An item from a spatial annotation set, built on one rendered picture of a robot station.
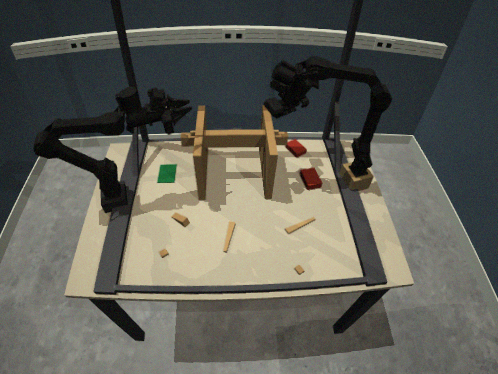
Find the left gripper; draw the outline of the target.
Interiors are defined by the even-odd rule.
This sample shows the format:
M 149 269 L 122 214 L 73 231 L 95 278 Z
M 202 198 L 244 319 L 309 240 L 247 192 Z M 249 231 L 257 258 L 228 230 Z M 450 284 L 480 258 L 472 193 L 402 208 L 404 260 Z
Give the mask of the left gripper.
M 296 94 L 291 86 L 287 86 L 286 89 L 287 91 L 281 96 L 282 100 L 270 98 L 266 99 L 263 104 L 269 113 L 276 119 L 282 117 L 282 114 L 285 115 L 296 111 L 295 107 L 299 106 L 300 102 L 302 103 L 302 108 L 307 107 L 309 104 L 309 100 L 306 95 L 301 96 Z

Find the black metal overhead frame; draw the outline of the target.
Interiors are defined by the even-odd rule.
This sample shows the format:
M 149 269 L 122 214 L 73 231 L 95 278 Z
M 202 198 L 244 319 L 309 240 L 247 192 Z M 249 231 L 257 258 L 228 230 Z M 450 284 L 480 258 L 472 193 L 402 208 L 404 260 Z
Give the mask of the black metal overhead frame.
M 123 14 L 122 14 L 122 9 L 121 9 L 121 3 L 120 0 L 110 0 L 111 1 L 111 6 L 113 10 L 113 15 L 114 15 L 114 20 L 115 20 L 115 25 L 116 25 L 116 30 L 118 34 L 118 39 L 119 39 L 119 44 L 121 48 L 121 53 L 123 57 L 123 62 L 125 66 L 125 71 L 127 75 L 127 80 L 129 87 L 135 87 L 137 89 L 138 93 L 138 88 L 136 84 L 136 79 L 135 79 L 135 74 L 133 70 L 133 65 L 132 65 L 132 60 L 131 60 L 131 55 L 130 55 L 130 50 L 129 50 L 129 45 L 128 45 L 128 40 L 127 40 L 127 35 L 126 35 L 126 30 L 125 30 L 125 24 L 124 24 L 124 19 L 123 19 Z M 342 65 L 348 65 L 350 55 L 351 55 L 351 50 L 357 30 L 357 25 L 361 13 L 361 8 L 362 8 L 363 0 L 354 0 L 353 1 L 353 6 L 351 10 L 351 15 L 350 15 L 350 20 L 348 24 L 348 29 L 346 33 L 346 38 L 344 42 L 344 47 L 342 51 L 342 56 L 340 60 L 340 64 Z M 340 171 L 340 115 L 339 115 L 339 99 L 342 91 L 344 80 L 343 79 L 337 79 L 335 82 L 333 94 L 332 94 L 332 99 L 322 135 L 323 142 L 325 139 L 329 140 L 329 136 L 331 133 L 333 121 L 334 121 L 334 168 L 336 172 Z M 139 95 L 139 93 L 138 93 Z M 333 115 L 334 111 L 334 115 Z M 149 141 L 146 125 L 139 126 L 142 141 L 147 142 Z M 133 142 L 133 176 L 138 176 L 139 173 L 139 153 L 138 153 L 138 127 L 134 128 L 134 134 L 132 134 L 132 142 Z

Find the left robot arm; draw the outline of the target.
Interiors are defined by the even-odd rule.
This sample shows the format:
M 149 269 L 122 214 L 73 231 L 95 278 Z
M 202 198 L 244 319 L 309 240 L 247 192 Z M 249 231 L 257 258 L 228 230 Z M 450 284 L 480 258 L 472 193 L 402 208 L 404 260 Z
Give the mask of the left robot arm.
M 296 94 L 304 96 L 312 87 L 319 89 L 318 80 L 329 78 L 362 82 L 369 85 L 371 89 L 370 109 L 360 137 L 354 138 L 351 144 L 355 158 L 352 165 L 348 166 L 355 177 L 368 175 L 367 168 L 372 166 L 370 144 L 382 112 L 389 107 L 392 101 L 388 88 L 377 79 L 374 70 L 370 68 L 336 64 L 318 56 L 310 56 L 305 61 L 293 66 L 282 60 L 275 66 L 272 73 L 274 80 L 270 82 L 270 87 L 279 92 L 279 97 L 287 91 L 286 87 L 291 84 Z M 303 72 L 303 68 L 306 71 Z

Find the tan wooden rail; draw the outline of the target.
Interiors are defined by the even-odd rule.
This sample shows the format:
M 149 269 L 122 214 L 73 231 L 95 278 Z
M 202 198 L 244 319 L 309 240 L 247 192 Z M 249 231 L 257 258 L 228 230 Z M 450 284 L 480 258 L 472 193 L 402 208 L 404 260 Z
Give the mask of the tan wooden rail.
M 265 130 L 204 130 L 205 148 L 265 147 Z M 275 135 L 276 145 L 287 145 L 288 133 Z M 194 146 L 195 136 L 181 133 L 181 145 Z

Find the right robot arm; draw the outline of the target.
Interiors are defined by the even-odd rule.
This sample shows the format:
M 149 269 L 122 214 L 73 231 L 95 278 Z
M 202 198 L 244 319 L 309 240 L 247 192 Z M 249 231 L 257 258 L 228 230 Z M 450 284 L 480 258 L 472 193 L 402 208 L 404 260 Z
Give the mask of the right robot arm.
M 149 89 L 147 94 L 150 97 L 148 104 L 150 109 L 147 112 L 150 114 L 163 113 L 163 110 L 159 109 L 164 99 L 162 90 L 155 87 Z M 132 134 L 134 134 L 135 127 L 146 125 L 142 108 L 139 108 L 141 104 L 135 87 L 127 87 L 115 97 L 118 107 L 113 112 L 91 118 L 55 119 L 52 124 L 37 134 L 33 148 L 35 154 L 40 157 L 58 158 L 93 173 L 99 179 L 99 189 L 104 191 L 105 200 L 121 197 L 116 163 L 108 158 L 99 161 L 91 158 L 63 145 L 59 138 L 61 135 L 95 132 L 108 136 L 119 136 L 124 131 L 125 120 L 127 123 L 126 131 Z M 125 118 L 124 113 L 127 114 L 128 118 L 127 116 Z M 51 129 L 52 132 L 50 132 Z

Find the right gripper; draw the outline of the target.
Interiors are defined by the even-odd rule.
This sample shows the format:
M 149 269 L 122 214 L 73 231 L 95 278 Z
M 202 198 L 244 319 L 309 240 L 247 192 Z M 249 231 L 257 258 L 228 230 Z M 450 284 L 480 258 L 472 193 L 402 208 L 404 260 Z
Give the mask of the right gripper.
M 164 89 L 160 89 L 160 90 L 163 90 L 162 91 L 163 94 L 165 93 Z M 161 114 L 148 113 L 147 110 L 150 109 L 150 106 L 148 106 L 148 103 L 145 104 L 145 107 L 142 107 L 142 111 L 143 111 L 143 116 L 144 116 L 144 120 L 145 120 L 146 124 L 153 126 L 154 122 L 164 121 L 163 125 L 164 125 L 164 129 L 165 129 L 165 133 L 166 134 L 173 134 L 174 133 L 173 124 L 175 125 L 183 116 L 185 116 L 188 112 L 190 112 L 192 110 L 192 107 L 191 106 L 190 107 L 183 107 L 183 106 L 187 105 L 188 103 L 190 103 L 190 101 L 187 99 L 175 99 L 175 98 L 171 98 L 168 94 L 166 94 L 166 95 L 167 95 L 167 98 L 165 98 L 166 96 L 164 94 L 165 99 L 162 101 L 163 103 L 161 105 L 161 108 L 164 111 L 163 113 L 161 113 Z M 163 107 L 163 104 L 164 104 L 164 107 Z M 171 107 L 169 107 L 169 106 L 171 106 Z M 161 108 L 159 108 L 159 109 L 161 109 Z M 166 112 L 166 114 L 164 114 L 165 112 Z M 173 115 L 174 115 L 175 120 L 173 118 Z M 172 122 L 173 122 L 173 124 L 172 124 Z

